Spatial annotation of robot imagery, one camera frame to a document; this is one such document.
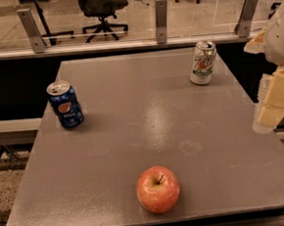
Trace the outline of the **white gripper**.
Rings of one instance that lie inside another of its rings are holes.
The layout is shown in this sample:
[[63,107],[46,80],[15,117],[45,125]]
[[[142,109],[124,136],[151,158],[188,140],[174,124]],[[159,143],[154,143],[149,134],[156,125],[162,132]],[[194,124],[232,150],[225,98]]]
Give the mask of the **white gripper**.
[[[284,0],[263,28],[245,46],[249,54],[265,54],[266,59],[284,66]],[[258,103],[254,111],[253,130],[267,134],[274,130],[284,117],[284,67],[273,74],[261,77]]]

